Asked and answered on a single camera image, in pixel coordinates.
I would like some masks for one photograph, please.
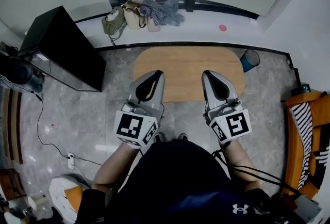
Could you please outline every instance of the person's right arm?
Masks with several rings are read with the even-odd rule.
[[[250,158],[242,148],[241,144],[237,140],[233,140],[229,144],[229,146],[223,151],[223,155],[225,156],[228,164],[255,168],[252,161],[250,160]],[[247,168],[238,167],[237,169],[251,172],[253,174],[257,174],[256,171]],[[230,166],[228,167],[228,171],[232,180],[240,184],[245,192],[256,188],[261,189],[261,183],[259,179],[257,179],[256,177],[246,173],[232,170]]]

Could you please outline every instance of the white marker cube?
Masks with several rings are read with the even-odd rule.
[[[121,110],[117,110],[115,117],[113,133],[118,139],[136,149],[151,144],[158,129],[156,118]]]
[[[213,129],[221,144],[242,137],[252,131],[247,109],[218,116],[212,120],[209,126]]]

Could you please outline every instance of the red circular object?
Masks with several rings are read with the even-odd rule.
[[[220,25],[220,26],[219,26],[219,29],[220,29],[221,31],[226,31],[226,30],[227,30],[227,27],[226,27],[225,25]]]

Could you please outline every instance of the black sleeve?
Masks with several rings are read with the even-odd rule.
[[[105,215],[105,193],[87,189],[82,192],[76,224],[102,223]]]

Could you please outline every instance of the orange sofa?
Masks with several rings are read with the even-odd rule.
[[[321,92],[299,94],[288,99],[285,103],[288,114],[288,157],[285,182],[295,189],[303,171],[303,144],[297,132],[290,108],[308,102],[312,117],[312,146],[309,158],[309,176],[304,186],[299,190],[302,194],[312,199],[319,191],[326,163],[318,162],[317,155],[328,151],[330,140],[330,95],[322,96]],[[283,194],[293,195],[288,189],[283,189]]]

